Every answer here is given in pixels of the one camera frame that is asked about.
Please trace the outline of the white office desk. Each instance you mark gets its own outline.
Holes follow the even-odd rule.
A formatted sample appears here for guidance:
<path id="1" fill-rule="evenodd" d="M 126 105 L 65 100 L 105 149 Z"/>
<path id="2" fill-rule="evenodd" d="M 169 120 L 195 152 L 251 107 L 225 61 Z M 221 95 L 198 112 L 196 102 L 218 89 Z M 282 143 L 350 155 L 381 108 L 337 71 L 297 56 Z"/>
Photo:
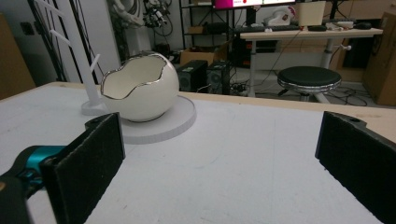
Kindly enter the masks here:
<path id="1" fill-rule="evenodd" d="M 351 29 L 346 31 L 311 32 L 307 30 L 283 31 L 283 32 L 258 32 L 242 33 L 240 37 L 251 42 L 250 74 L 247 85 L 247 96 L 255 96 L 255 75 L 257 70 L 280 70 L 290 66 L 312 65 L 328 68 L 332 57 L 332 49 L 335 39 L 363 38 L 381 35 L 382 30 L 371 28 L 370 30 Z M 270 52 L 258 53 L 258 41 L 287 41 L 289 44 L 296 40 L 326 40 L 326 47 L 322 52 Z"/>

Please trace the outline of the white round base disc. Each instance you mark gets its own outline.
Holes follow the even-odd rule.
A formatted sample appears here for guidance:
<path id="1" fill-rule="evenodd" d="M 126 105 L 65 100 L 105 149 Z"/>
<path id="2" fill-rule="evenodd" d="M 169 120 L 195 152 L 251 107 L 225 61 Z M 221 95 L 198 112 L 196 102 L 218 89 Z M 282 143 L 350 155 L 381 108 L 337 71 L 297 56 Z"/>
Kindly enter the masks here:
<path id="1" fill-rule="evenodd" d="M 195 122 L 197 111 L 192 100 L 178 96 L 174 105 L 164 114 L 149 121 L 121 120 L 125 144 L 154 144 L 177 137 Z"/>

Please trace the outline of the white peg stand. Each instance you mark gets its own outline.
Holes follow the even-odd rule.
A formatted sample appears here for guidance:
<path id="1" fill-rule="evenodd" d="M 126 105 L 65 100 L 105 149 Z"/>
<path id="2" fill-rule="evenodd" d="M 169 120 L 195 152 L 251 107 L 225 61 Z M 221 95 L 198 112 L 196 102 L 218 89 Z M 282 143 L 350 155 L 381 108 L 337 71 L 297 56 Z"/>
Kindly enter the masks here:
<path id="1" fill-rule="evenodd" d="M 84 45 L 83 34 L 78 29 L 78 23 L 75 13 L 73 12 L 70 0 L 60 2 L 57 7 L 52 6 L 45 0 L 34 0 L 40 6 L 55 13 L 64 22 L 67 36 L 61 35 L 55 30 L 50 30 L 52 34 L 60 37 L 73 51 L 77 60 L 77 69 L 81 74 L 85 91 L 88 95 L 88 101 L 81 105 L 81 113 L 85 116 L 102 116 L 107 112 L 106 106 L 100 98 L 100 94 L 92 77 L 94 67 L 97 65 L 100 55 L 97 54 L 93 61 L 89 62 Z"/>

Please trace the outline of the open cardboard box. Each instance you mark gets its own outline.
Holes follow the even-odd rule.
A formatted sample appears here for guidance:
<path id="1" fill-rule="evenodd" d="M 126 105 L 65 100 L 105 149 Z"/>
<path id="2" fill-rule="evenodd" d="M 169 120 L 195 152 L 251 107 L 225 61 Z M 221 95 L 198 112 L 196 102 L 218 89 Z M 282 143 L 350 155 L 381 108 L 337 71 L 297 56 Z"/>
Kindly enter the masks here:
<path id="1" fill-rule="evenodd" d="M 212 64 L 214 61 L 225 61 L 228 57 L 229 42 L 218 46 L 195 46 L 183 50 L 180 53 L 180 65 L 184 65 L 193 60 L 207 61 Z"/>

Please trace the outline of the black computer tower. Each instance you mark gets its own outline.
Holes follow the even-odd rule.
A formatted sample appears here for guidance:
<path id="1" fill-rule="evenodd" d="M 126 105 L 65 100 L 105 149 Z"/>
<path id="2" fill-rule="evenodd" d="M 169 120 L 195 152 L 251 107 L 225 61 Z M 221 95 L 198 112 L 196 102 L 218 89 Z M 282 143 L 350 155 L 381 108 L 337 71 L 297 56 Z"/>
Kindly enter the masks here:
<path id="1" fill-rule="evenodd" d="M 230 63 L 228 61 L 215 61 L 206 69 L 209 93 L 230 94 Z"/>
<path id="2" fill-rule="evenodd" d="M 179 89 L 181 91 L 196 92 L 206 85 L 206 69 L 208 62 L 192 60 L 177 69 Z"/>

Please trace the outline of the black metal shelf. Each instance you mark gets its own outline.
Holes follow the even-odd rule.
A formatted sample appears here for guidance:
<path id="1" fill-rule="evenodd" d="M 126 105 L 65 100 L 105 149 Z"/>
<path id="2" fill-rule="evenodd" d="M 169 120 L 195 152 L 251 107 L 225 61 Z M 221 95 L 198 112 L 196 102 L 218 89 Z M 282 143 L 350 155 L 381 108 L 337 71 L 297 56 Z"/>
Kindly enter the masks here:
<path id="1" fill-rule="evenodd" d="M 216 9 L 215 0 L 178 0 L 183 48 L 214 46 L 228 40 L 234 14 Z"/>

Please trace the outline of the brown board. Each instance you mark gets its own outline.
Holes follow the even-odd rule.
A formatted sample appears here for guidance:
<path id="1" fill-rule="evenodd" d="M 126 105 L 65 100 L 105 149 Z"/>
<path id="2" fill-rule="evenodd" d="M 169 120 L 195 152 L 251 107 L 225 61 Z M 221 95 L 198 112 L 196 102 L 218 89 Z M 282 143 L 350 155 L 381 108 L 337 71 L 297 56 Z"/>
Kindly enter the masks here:
<path id="1" fill-rule="evenodd" d="M 6 17 L 0 13 L 0 100 L 29 91 L 35 83 Z"/>

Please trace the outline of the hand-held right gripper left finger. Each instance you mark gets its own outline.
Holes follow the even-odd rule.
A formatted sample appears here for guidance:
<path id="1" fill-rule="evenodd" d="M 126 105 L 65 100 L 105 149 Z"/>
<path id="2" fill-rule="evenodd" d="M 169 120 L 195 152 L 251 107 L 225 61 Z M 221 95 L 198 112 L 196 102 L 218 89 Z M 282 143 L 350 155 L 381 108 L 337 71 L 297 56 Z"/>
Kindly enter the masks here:
<path id="1" fill-rule="evenodd" d="M 86 123 L 86 131 L 40 162 L 58 224 L 84 224 L 125 158 L 117 113 Z"/>

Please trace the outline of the computer monitor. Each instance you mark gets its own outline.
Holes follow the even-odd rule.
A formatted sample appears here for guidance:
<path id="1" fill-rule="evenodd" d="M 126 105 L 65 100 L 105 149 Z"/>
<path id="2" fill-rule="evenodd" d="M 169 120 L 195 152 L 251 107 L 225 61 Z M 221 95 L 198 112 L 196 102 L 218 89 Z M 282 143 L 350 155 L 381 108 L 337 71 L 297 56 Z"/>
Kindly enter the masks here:
<path id="1" fill-rule="evenodd" d="M 212 0 L 214 9 L 239 9 L 245 7 L 272 7 L 294 4 L 296 0 Z"/>

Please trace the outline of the black keyboard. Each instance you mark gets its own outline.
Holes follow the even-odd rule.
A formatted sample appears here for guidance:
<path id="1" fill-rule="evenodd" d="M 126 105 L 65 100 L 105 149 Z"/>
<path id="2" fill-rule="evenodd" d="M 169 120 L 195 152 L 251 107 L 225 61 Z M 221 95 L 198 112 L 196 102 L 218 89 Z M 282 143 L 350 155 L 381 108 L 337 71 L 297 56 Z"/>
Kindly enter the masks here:
<path id="1" fill-rule="evenodd" d="M 298 31 L 300 26 L 297 25 L 281 25 L 281 26 L 237 26 L 234 32 L 242 33 L 259 33 L 259 32 L 283 32 L 283 31 Z"/>

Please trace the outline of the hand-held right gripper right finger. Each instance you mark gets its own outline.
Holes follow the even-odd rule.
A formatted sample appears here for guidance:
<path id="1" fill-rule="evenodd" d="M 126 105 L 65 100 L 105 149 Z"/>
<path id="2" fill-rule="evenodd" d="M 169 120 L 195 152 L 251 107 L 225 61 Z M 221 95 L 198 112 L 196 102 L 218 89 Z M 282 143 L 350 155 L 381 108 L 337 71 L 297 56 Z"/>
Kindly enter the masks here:
<path id="1" fill-rule="evenodd" d="M 360 119 L 326 111 L 315 157 L 379 221 L 396 224 L 396 143 Z"/>

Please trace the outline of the black round stool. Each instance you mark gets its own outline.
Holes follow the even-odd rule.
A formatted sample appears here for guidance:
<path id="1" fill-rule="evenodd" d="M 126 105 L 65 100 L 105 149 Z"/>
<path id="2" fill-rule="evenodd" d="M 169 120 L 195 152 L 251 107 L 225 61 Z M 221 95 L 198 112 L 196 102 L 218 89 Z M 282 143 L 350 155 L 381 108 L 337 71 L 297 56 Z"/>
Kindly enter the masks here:
<path id="1" fill-rule="evenodd" d="M 324 93 L 336 89 L 341 82 L 338 73 L 315 66 L 293 66 L 281 70 L 277 75 L 277 83 L 283 88 L 278 95 L 294 91 L 300 94 L 300 100 L 304 102 L 314 96 L 318 102 L 328 104 Z"/>

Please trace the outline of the white egg-shaped bowl silver rim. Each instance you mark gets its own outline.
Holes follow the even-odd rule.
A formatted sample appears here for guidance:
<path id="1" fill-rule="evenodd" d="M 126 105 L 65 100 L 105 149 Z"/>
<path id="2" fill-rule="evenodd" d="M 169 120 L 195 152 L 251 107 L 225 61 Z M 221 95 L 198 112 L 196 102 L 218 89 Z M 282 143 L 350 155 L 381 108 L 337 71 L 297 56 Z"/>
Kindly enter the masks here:
<path id="1" fill-rule="evenodd" d="M 160 117 L 175 103 L 178 92 L 177 70 L 159 53 L 129 59 L 105 74 L 101 83 L 107 109 L 131 121 Z"/>

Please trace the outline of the large brown cardboard box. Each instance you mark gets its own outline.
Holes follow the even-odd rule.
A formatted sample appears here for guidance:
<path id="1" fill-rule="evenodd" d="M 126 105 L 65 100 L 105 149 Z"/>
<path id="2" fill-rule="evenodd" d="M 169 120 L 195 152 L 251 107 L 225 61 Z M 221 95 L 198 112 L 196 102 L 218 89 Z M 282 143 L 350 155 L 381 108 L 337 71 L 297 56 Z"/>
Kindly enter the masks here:
<path id="1" fill-rule="evenodd" d="M 396 106 L 396 13 L 385 12 L 363 74 L 363 86 L 379 105 Z"/>

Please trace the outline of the black metal truss stand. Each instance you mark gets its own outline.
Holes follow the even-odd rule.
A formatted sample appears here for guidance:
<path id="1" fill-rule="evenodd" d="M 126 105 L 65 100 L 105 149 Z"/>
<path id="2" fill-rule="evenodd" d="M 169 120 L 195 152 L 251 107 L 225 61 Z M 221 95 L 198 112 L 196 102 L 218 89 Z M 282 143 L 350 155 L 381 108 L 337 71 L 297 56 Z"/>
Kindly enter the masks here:
<path id="1" fill-rule="evenodd" d="M 55 12 L 50 7 L 57 7 L 57 1 L 63 0 L 43 0 L 45 4 L 49 4 L 48 7 L 43 7 L 44 12 L 41 12 L 41 6 L 38 4 L 38 0 L 27 0 L 29 7 L 35 18 L 35 28 L 39 35 L 41 35 L 44 45 L 49 53 L 49 57 L 54 66 L 57 74 L 57 81 L 66 81 L 66 70 L 64 69 L 64 62 L 62 53 L 60 50 L 59 41 L 60 37 L 56 37 L 50 30 L 55 29 Z M 71 9 L 77 20 L 77 27 L 82 38 L 83 49 L 88 57 L 88 62 L 93 62 L 93 49 L 91 47 L 90 39 L 88 37 L 88 31 L 86 29 L 85 18 L 81 10 L 80 0 L 68 0 L 71 4 Z"/>

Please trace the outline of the white box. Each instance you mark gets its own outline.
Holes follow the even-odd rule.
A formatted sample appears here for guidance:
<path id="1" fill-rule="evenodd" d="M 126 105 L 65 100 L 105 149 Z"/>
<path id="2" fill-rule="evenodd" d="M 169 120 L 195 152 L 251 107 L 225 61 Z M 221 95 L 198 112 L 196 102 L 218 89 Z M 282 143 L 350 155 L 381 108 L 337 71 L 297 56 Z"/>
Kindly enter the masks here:
<path id="1" fill-rule="evenodd" d="M 321 25 L 326 2 L 322 0 L 298 4 L 298 23 L 300 26 Z"/>

